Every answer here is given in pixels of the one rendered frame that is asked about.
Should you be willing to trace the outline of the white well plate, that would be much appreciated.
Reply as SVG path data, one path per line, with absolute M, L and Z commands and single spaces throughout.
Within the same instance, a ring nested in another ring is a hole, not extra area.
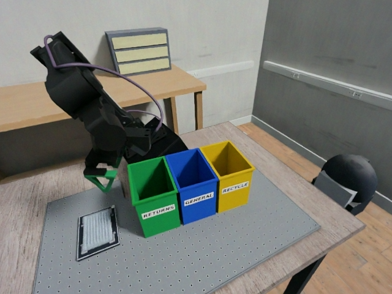
M 83 252 L 113 241 L 110 210 L 83 217 Z

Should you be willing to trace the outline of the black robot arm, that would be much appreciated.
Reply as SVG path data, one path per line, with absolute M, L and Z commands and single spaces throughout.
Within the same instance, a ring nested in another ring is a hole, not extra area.
M 57 66 L 75 62 L 91 64 L 62 31 L 51 39 L 48 47 Z M 93 75 L 94 68 L 73 65 L 54 69 L 45 46 L 35 47 L 30 54 L 47 68 L 44 83 L 50 99 L 74 120 L 79 118 L 84 122 L 97 147 L 102 149 L 102 156 L 119 157 L 123 145 L 127 147 L 128 159 L 138 154 L 144 156 L 152 145 L 168 136 L 165 127 L 161 126 L 151 140 L 151 129 L 145 129 L 139 117 L 134 118 L 103 90 L 101 82 Z

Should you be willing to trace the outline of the blue general bin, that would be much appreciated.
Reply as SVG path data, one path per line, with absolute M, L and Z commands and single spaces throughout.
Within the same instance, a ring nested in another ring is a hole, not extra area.
M 178 193 L 178 210 L 183 224 L 216 214 L 219 178 L 199 148 L 165 156 Z

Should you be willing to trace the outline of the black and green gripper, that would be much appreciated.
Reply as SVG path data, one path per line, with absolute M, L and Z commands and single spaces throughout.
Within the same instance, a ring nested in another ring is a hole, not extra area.
M 122 147 L 119 157 L 105 157 L 102 156 L 102 150 L 98 148 L 95 144 L 94 137 L 92 134 L 92 149 L 85 159 L 86 168 L 83 171 L 84 177 L 95 184 L 102 192 L 109 192 L 113 181 L 115 180 L 117 170 L 107 170 L 107 168 L 96 168 L 99 163 L 107 164 L 107 166 L 112 166 L 113 168 L 118 168 L 121 162 L 126 146 Z M 109 179 L 107 187 L 104 187 L 102 183 L 96 178 L 106 178 Z

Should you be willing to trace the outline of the yellow recycle bin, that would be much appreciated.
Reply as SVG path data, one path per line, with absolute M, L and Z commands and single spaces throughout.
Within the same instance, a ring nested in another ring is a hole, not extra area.
M 230 140 L 199 149 L 219 178 L 216 186 L 217 212 L 247 204 L 255 167 Z

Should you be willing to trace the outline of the green open-top bin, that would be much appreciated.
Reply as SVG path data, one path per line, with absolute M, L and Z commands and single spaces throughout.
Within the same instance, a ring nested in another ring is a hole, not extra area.
M 129 164 L 127 168 L 132 205 L 145 238 L 180 227 L 178 190 L 165 156 Z

